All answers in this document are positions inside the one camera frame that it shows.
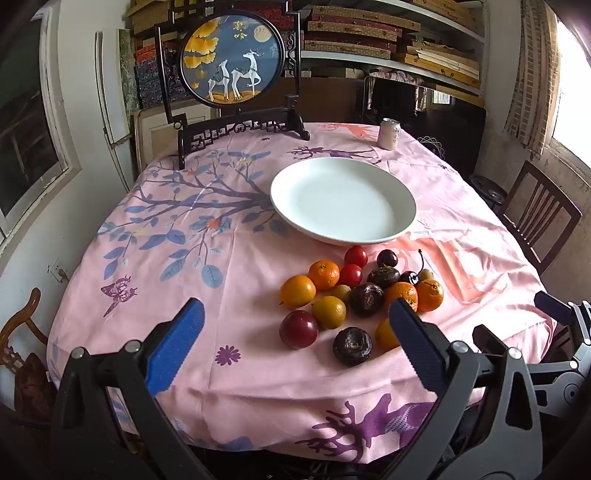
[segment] tangerine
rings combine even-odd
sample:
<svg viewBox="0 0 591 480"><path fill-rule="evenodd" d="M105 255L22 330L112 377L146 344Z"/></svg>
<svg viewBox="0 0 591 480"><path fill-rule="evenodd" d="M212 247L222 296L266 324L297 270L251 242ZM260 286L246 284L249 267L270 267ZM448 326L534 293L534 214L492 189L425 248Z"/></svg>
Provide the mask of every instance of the tangerine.
<svg viewBox="0 0 591 480"><path fill-rule="evenodd" d="M281 303L290 310L307 305L316 296L316 286L305 275L289 278L279 291Z"/></svg>
<svg viewBox="0 0 591 480"><path fill-rule="evenodd" d="M389 319L386 318L378 325L378 328L376 328L375 341L385 350L392 350L393 348L400 346L400 342L390 326Z"/></svg>
<svg viewBox="0 0 591 480"><path fill-rule="evenodd" d="M330 260L317 261L310 267L308 277L311 278L318 290L328 290L339 281L339 266Z"/></svg>
<svg viewBox="0 0 591 480"><path fill-rule="evenodd" d="M432 312L443 302L443 287L432 278L419 282L417 293L419 312Z"/></svg>
<svg viewBox="0 0 591 480"><path fill-rule="evenodd" d="M396 299L404 299L410 307L416 312L418 307L418 293L417 289L410 283L399 281L390 286L386 290L386 312L390 308L390 304Z"/></svg>

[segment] moon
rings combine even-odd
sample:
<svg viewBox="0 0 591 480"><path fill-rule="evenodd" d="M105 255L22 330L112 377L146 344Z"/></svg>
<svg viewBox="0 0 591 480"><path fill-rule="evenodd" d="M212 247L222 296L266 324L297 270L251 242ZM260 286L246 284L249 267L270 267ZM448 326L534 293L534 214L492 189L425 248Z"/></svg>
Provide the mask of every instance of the moon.
<svg viewBox="0 0 591 480"><path fill-rule="evenodd" d="M265 25L259 25L255 28L254 37L256 41L264 43L271 38L271 30Z"/></svg>

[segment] white can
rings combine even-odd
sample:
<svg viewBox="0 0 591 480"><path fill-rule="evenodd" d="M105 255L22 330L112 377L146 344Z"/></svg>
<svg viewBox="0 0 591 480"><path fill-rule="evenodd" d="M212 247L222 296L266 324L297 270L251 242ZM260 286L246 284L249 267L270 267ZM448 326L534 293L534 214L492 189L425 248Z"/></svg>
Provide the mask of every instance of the white can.
<svg viewBox="0 0 591 480"><path fill-rule="evenodd" d="M378 147L394 150L398 146L400 136L400 122L392 118L384 118L379 125Z"/></svg>

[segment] window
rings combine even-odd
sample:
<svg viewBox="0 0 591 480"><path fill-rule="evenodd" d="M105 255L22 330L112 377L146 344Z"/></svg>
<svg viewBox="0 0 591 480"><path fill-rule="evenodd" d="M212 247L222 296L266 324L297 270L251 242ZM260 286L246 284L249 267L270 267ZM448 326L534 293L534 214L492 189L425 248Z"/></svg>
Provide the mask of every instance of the window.
<svg viewBox="0 0 591 480"><path fill-rule="evenodd" d="M558 22L560 92L553 138L591 167L591 66L575 36Z"/></svg>
<svg viewBox="0 0 591 480"><path fill-rule="evenodd" d="M67 168L48 126L48 10L37 14L0 58L0 243Z"/></svg>

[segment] butterfly print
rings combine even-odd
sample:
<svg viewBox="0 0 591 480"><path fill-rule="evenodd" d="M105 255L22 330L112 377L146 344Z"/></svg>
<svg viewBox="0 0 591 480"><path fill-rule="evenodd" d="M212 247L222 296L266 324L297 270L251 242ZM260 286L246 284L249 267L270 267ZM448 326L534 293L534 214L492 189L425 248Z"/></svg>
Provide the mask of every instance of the butterfly print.
<svg viewBox="0 0 591 480"><path fill-rule="evenodd" d="M119 303L124 303L134 295L137 295L137 293L135 292L137 288L130 288L129 290L127 290L127 285L129 285L130 281L131 277L123 277L117 280L115 283L101 288L101 291L105 295L113 299L113 303L107 309L107 311L103 315L103 318L106 317L109 313L111 313Z"/></svg>

